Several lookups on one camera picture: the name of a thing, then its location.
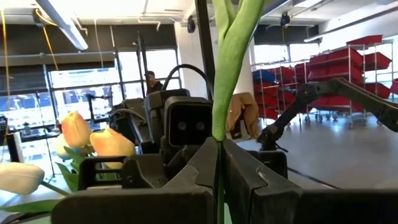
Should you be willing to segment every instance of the person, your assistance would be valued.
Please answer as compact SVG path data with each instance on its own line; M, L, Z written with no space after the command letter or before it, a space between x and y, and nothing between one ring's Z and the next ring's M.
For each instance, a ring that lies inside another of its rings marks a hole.
M147 94L160 91L162 89L163 84L155 79L155 73L153 71L148 71L146 77L149 81L149 89Z

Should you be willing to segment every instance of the white tulip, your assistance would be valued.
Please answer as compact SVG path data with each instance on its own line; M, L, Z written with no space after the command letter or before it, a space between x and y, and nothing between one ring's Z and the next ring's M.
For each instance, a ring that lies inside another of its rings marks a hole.
M10 162L0 164L0 190L14 194L33 193L44 179L44 171L31 164Z

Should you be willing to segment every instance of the flower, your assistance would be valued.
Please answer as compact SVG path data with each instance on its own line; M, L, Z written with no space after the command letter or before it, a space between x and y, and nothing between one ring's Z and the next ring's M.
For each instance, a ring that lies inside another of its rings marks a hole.
M90 126L79 113L70 113L63 119L61 127L63 137L70 147L83 147L90 143Z
M33 193L44 179L44 171L31 164L10 162L0 164L0 190L14 194Z
M135 154L134 144L111 128L90 136L91 144L97 156L132 156ZM121 163L107 162L111 169L120 169Z
M65 136L63 134L60 134L57 138L55 138L54 142L52 143L53 148L55 149L55 152L57 153L57 156L61 158L63 161L67 161L71 159L69 154L65 150L65 146L70 148L71 150L75 152L83 152L84 150L81 150L79 147L70 147L68 143L65 140Z

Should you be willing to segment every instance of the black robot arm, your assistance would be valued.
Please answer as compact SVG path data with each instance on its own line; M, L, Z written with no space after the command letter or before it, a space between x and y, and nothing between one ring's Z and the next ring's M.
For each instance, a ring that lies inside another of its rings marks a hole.
M295 101L270 126L261 131L257 141L263 151L276 149L276 141L282 136L287 124L311 102L325 96L343 96L371 112L386 127L398 132L398 104L392 103L348 82L334 78L325 82L304 84L297 92Z

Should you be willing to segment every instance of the metal frame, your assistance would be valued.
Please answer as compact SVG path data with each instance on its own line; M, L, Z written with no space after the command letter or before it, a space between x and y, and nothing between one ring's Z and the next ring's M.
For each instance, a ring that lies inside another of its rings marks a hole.
M213 56L213 46L211 44L210 23L207 12L207 2L205 0L195 0L195 5L197 8L198 30L199 30L199 39L201 47L201 56L203 60L203 68L205 69L204 72L208 80L214 86L216 68Z

